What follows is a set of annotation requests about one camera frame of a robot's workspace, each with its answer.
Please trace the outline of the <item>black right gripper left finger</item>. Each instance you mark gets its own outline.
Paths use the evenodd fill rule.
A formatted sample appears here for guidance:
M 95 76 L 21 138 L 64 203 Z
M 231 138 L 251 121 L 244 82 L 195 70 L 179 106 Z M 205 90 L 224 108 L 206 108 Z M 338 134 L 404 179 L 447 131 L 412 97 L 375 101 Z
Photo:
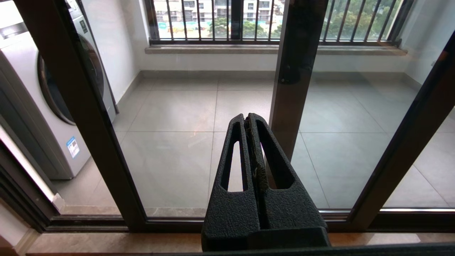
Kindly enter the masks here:
M 234 144 L 239 143 L 243 191 L 229 191 Z M 242 114 L 235 116 L 226 131 L 212 192 L 201 231 L 204 252 L 237 251 L 248 248 L 248 236 L 259 231 L 255 187 Z

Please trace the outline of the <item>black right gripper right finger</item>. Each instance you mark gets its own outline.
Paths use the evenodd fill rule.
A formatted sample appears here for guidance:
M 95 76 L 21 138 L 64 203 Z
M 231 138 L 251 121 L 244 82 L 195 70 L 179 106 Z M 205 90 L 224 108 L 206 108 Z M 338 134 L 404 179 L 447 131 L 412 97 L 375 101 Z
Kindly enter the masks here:
M 261 226 L 327 229 L 272 130 L 265 119 L 255 113 L 248 115 L 248 144 Z

